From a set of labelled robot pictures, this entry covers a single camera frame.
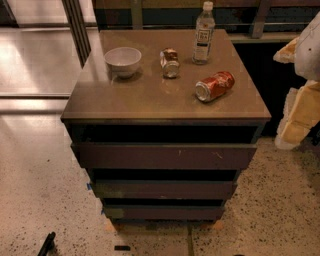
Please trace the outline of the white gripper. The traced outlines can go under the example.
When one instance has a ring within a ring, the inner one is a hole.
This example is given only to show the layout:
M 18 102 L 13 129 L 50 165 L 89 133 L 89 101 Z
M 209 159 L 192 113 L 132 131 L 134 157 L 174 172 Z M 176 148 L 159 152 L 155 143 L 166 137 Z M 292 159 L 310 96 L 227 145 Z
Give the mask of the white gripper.
M 320 12 L 302 31 L 299 39 L 292 39 L 278 50 L 273 60 L 284 64 L 295 61 L 295 73 L 308 80 L 299 89 L 289 90 L 283 118 L 277 128 L 276 147 L 292 150 L 320 121 L 320 82 L 317 82 L 320 80 Z

